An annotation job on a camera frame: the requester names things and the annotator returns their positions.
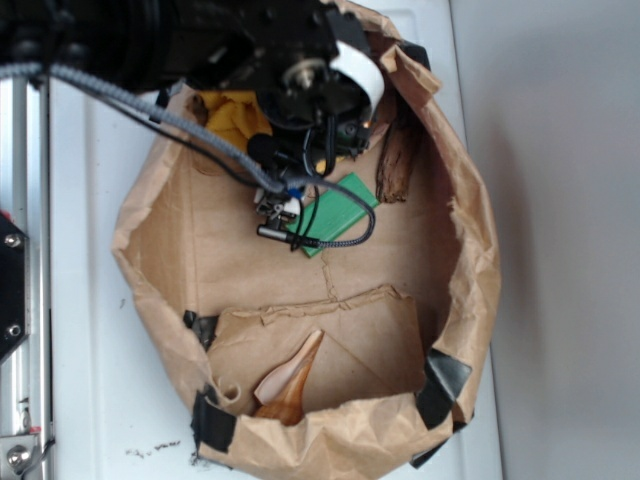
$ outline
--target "green block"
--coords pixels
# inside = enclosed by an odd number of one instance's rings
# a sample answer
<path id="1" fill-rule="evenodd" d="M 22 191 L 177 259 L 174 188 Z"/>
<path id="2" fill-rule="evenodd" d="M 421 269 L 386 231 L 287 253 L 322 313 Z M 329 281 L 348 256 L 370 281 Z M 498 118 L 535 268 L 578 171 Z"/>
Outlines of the green block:
<path id="1" fill-rule="evenodd" d="M 355 173 L 350 173 L 344 177 L 338 182 L 338 185 L 355 193 L 373 208 L 380 204 L 375 195 L 371 193 Z M 313 215 L 314 203 L 315 202 L 310 203 L 304 209 L 302 232 L 304 232 L 307 225 L 309 225 L 309 221 Z M 332 242 L 366 215 L 367 213 L 356 203 L 338 192 L 329 190 L 320 197 L 318 213 L 307 236 L 318 238 L 325 242 Z M 287 226 L 290 232 L 295 233 L 298 228 L 298 221 L 299 219 Z M 322 251 L 321 248 L 312 247 L 302 247 L 302 250 L 304 250 L 304 253 L 306 253 L 309 258 L 312 258 Z"/>

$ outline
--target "brown wooden piece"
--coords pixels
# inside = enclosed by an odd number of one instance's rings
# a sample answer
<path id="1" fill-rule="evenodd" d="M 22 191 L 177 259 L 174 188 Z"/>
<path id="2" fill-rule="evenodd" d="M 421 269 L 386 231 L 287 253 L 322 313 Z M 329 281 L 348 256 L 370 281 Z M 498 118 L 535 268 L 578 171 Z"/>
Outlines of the brown wooden piece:
<path id="1" fill-rule="evenodd" d="M 424 127 L 409 105 L 396 95 L 398 114 L 387 132 L 378 165 L 376 196 L 382 203 L 405 202 Z"/>

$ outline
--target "black cable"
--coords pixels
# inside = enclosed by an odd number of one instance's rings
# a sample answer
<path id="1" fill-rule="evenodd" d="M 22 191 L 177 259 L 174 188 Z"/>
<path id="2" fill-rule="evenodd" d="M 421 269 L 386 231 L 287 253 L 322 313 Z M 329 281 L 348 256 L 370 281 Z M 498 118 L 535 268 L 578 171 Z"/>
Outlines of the black cable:
<path id="1" fill-rule="evenodd" d="M 305 228 L 304 233 L 302 234 L 303 237 L 307 237 L 309 235 L 309 232 L 311 231 L 311 227 L 313 226 L 313 223 L 316 221 L 316 214 L 318 213 L 318 208 L 320 207 L 320 190 L 318 190 L 317 186 L 313 186 L 313 192 L 316 195 L 316 200 L 313 204 L 313 212 L 311 212 L 311 219 L 309 220 L 309 225 L 307 225 L 307 228 Z"/>
<path id="2" fill-rule="evenodd" d="M 38 458 L 33 459 L 29 464 L 29 466 L 25 468 L 21 473 L 18 474 L 20 475 L 20 480 L 25 480 L 27 473 L 32 472 L 33 470 L 38 468 L 40 465 L 42 465 L 42 462 L 44 462 L 45 459 L 47 458 L 47 454 L 49 453 L 49 450 L 53 445 L 55 445 L 55 443 L 56 443 L 56 439 L 55 437 L 53 437 L 47 443 L 44 444 L 42 453 L 38 456 Z"/>
<path id="3" fill-rule="evenodd" d="M 217 164 L 220 168 L 222 168 L 231 178 L 233 178 L 236 182 L 245 185 L 247 187 L 251 187 L 251 188 L 258 188 L 259 185 L 255 182 L 252 182 L 251 180 L 247 180 L 246 178 L 241 177 L 240 175 L 238 175 L 237 172 L 234 172 L 233 169 L 231 167 L 229 167 L 229 165 L 227 165 L 220 157 L 217 157 L 216 155 L 214 155 L 213 153 L 209 152 L 208 150 L 206 150 L 205 148 L 202 148 L 199 145 L 196 145 L 188 140 L 185 140 L 183 138 L 178 137 L 177 135 L 174 135 L 172 133 L 167 132 L 166 130 L 164 130 L 163 128 L 158 127 L 157 125 L 154 125 L 150 122 L 148 122 L 147 120 L 140 118 L 138 116 L 136 116 L 136 114 L 128 111 L 126 108 L 118 105 L 117 103 L 111 101 L 108 98 L 102 97 L 98 94 L 93 93 L 90 90 L 84 90 L 84 89 L 80 89 L 84 94 L 89 95 L 92 98 L 95 98 L 96 100 L 104 103 L 105 105 L 113 108 L 114 110 L 116 110 L 118 113 L 121 113 L 122 115 L 124 115 L 125 117 L 129 118 L 130 120 L 133 120 L 134 122 L 138 123 L 139 125 L 142 125 L 143 127 L 151 130 L 152 132 L 161 135 L 165 138 L 168 138 L 171 141 L 177 142 L 181 145 L 183 145 L 184 147 L 199 153 L 200 155 L 202 155 L 203 157 L 207 158 L 208 160 L 211 160 L 212 162 L 214 162 L 215 164 Z"/>
<path id="4" fill-rule="evenodd" d="M 304 143 L 302 144 L 302 164 L 304 165 L 305 172 L 307 172 L 307 175 L 310 177 L 316 175 L 316 169 L 311 163 L 311 158 L 309 157 L 313 137 L 315 137 L 315 130 L 310 128 L 307 130 L 307 134 L 304 136 Z"/>
<path id="5" fill-rule="evenodd" d="M 300 215 L 298 215 L 298 226 L 296 227 L 295 237 L 291 242 L 291 251 L 295 252 L 302 246 L 302 224 L 304 223 L 304 203 L 301 198 L 298 198 L 298 205 L 300 205 Z"/>
<path id="6" fill-rule="evenodd" d="M 327 117 L 327 134 L 325 139 L 325 156 L 326 167 L 323 177 L 328 177 L 336 168 L 336 117 L 330 115 Z"/>

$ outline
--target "metal rail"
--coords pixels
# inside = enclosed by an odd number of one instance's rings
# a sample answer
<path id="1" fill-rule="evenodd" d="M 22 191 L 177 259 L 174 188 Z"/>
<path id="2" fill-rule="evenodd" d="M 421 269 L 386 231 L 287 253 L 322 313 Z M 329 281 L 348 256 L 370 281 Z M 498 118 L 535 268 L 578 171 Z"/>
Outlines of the metal rail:
<path id="1" fill-rule="evenodd" d="M 8 212 L 29 238 L 25 244 L 28 338 L 0 365 L 3 480 L 20 478 L 16 472 L 39 461 L 44 444 L 53 434 L 48 92 L 47 85 L 36 90 L 25 80 L 0 83 L 0 209 Z M 16 445 L 25 447 L 26 452 L 17 453 L 21 450 L 16 450 Z M 45 458 L 25 478 L 51 479 L 51 460 Z"/>

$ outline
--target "black tape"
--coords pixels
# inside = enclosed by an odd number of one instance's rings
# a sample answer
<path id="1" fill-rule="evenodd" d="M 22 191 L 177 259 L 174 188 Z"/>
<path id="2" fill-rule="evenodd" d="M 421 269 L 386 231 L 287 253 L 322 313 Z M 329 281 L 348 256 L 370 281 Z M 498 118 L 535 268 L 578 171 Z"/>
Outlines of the black tape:
<path id="1" fill-rule="evenodd" d="M 184 312 L 182 320 L 185 326 L 193 330 L 198 340 L 204 347 L 205 352 L 209 350 L 211 344 L 216 339 L 216 327 L 218 326 L 217 316 L 198 317 L 198 314 L 191 311 Z"/>
<path id="2" fill-rule="evenodd" d="M 431 349 L 424 371 L 427 381 L 416 398 L 416 406 L 424 424 L 431 430 L 444 422 L 451 412 L 471 376 L 472 368 L 449 355 Z"/>
<path id="3" fill-rule="evenodd" d="M 454 422 L 453 424 L 453 433 L 459 432 L 460 430 L 462 430 L 464 427 L 466 427 L 467 424 L 466 423 L 462 423 L 462 422 Z M 416 470 L 420 469 L 421 467 L 423 467 L 429 460 L 431 460 L 433 458 L 433 456 L 438 453 L 440 451 L 440 449 L 442 447 L 444 447 L 444 444 L 447 443 L 446 441 L 442 442 L 440 445 L 438 445 L 436 448 L 429 450 L 427 453 L 424 453 L 422 455 L 418 455 L 416 456 L 413 460 L 411 460 L 409 462 L 409 464 L 415 468 Z"/>
<path id="4" fill-rule="evenodd" d="M 427 54 L 426 48 L 407 41 L 402 42 L 399 47 L 411 60 L 422 64 L 427 70 L 431 70 L 431 63 L 429 62 L 429 55 Z"/>
<path id="5" fill-rule="evenodd" d="M 193 438 L 196 450 L 204 443 L 222 453 L 229 452 L 236 431 L 237 418 L 219 409 L 215 391 L 209 387 L 205 393 L 198 393 L 193 407 Z"/>

